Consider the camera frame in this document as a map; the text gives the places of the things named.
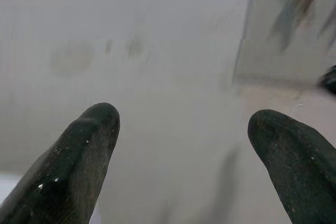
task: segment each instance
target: white wall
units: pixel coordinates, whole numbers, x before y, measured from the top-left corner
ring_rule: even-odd
[[[260,102],[232,86],[248,0],[0,3],[2,171],[104,101],[121,131],[102,223],[290,223],[246,136]]]

